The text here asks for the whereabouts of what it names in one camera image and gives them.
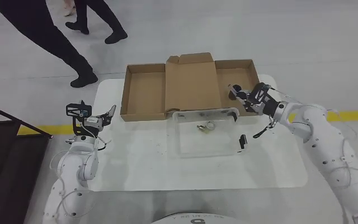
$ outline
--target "black cable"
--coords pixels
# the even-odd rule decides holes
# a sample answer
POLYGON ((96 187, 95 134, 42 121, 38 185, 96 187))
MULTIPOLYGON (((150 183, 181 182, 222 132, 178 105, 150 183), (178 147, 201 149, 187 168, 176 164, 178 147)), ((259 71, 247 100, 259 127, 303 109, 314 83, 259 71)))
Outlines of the black cable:
POLYGON ((99 148, 97 151, 101 151, 101 150, 104 150, 107 146, 107 143, 105 143, 105 146, 103 146, 103 148, 99 148))
POLYGON ((258 138, 260 137, 262 134, 264 134, 265 131, 267 131, 267 128, 273 128, 272 123, 270 123, 268 126, 266 126, 262 131, 260 131, 259 133, 255 134, 254 136, 252 136, 253 138, 258 138))

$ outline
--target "cardboard box lid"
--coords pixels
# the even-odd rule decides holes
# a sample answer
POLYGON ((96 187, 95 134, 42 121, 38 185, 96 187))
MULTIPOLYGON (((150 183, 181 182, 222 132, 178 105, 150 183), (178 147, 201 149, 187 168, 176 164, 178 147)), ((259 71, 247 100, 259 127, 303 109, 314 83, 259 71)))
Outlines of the cardboard box lid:
POLYGON ((221 106, 215 63, 210 53, 169 57, 166 63, 166 112, 221 106))

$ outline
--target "person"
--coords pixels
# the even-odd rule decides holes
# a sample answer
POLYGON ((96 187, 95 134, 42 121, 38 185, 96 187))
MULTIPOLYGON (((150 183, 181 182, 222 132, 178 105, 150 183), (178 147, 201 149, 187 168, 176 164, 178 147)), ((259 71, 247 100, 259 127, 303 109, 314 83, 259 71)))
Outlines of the person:
POLYGON ((80 88, 98 81, 87 60, 54 25, 46 0, 0 0, 0 13, 20 33, 78 73, 78 78, 71 82, 72 87, 80 88))
POLYGON ((87 27, 87 6, 89 6, 113 30, 113 33, 105 39, 106 44, 114 44, 128 37, 121 23, 104 0, 74 0, 74 4, 76 6, 77 21, 66 22, 65 24, 71 30, 78 30, 86 35, 90 33, 87 27))
POLYGON ((76 8, 74 6, 73 0, 64 0, 65 3, 65 12, 64 17, 71 16, 76 13, 76 8))

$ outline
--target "black pants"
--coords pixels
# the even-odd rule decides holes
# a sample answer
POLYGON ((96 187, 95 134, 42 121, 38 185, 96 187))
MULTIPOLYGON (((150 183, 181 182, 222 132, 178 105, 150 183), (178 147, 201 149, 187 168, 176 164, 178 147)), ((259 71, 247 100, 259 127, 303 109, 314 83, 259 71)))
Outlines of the black pants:
POLYGON ((0 12, 18 31, 62 59, 79 76, 92 73, 87 60, 54 25, 46 0, 0 0, 0 12))
POLYGON ((77 22, 87 27, 87 6, 100 16, 113 31, 124 32, 121 23, 104 0, 74 0, 77 12, 77 22))

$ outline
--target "black shoe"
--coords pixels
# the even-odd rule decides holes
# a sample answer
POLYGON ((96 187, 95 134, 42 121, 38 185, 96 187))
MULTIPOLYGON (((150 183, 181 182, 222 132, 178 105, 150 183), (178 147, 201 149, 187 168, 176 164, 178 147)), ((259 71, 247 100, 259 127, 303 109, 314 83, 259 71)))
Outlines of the black shoe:
POLYGON ((65 25, 71 30, 79 30, 83 34, 90 34, 87 27, 80 26, 77 22, 66 22, 65 25))
POLYGON ((93 84, 97 81, 98 81, 98 78, 93 73, 92 75, 90 75, 88 77, 83 77, 83 76, 78 77, 77 79, 75 79, 71 82, 71 86, 73 88, 81 88, 81 87, 85 87, 89 84, 93 84))
POLYGON ((105 39, 106 44, 114 44, 120 40, 124 40, 128 37, 127 33, 123 31, 113 31, 113 33, 105 39))

